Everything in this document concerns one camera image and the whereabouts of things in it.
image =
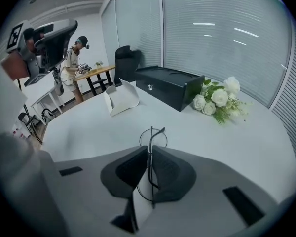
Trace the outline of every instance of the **black box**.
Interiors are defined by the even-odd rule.
[[[201,92],[204,82],[204,76],[159,66],[137,69],[135,79],[138,88],[179,112]]]

